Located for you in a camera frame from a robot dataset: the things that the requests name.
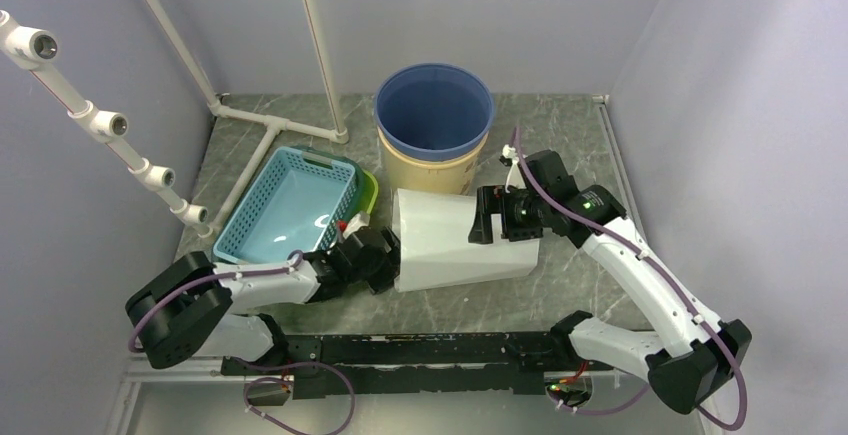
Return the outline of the white octagonal bin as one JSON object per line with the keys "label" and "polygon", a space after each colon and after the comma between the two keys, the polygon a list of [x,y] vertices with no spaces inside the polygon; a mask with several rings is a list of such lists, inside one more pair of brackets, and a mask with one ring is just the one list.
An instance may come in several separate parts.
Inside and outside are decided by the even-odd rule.
{"label": "white octagonal bin", "polygon": [[538,239],[468,241],[476,209],[471,196],[398,189],[392,201],[392,231],[401,245],[399,292],[523,277],[537,266]]}

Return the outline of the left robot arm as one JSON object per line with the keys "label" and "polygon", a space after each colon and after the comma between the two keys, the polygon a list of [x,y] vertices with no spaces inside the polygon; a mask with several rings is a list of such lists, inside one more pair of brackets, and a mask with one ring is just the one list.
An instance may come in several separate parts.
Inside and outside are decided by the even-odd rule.
{"label": "left robot arm", "polygon": [[401,242],[388,227],[366,226],[328,249],[295,250],[268,264],[213,263],[193,251],[127,300],[133,326],[127,346],[154,369],[220,356],[272,375],[285,366],[289,343],[274,318],[257,308],[332,300],[358,283],[379,294],[394,284],[400,265]]}

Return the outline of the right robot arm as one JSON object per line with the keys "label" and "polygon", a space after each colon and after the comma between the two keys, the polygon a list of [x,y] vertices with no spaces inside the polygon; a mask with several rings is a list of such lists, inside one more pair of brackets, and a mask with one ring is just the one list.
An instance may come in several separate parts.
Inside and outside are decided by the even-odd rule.
{"label": "right robot arm", "polygon": [[547,357],[564,370],[600,362],[643,380],[660,401],[679,413],[708,412],[702,404],[727,382],[739,390],[739,428],[747,413],[741,363],[752,341],[739,319],[724,321],[700,302],[649,247],[624,206],[606,188],[579,189],[560,155],[529,156],[506,145],[500,156],[505,183],[478,188],[473,245],[523,242],[546,231],[568,239],[600,264],[649,322],[648,331],[613,326],[575,311],[548,332]]}

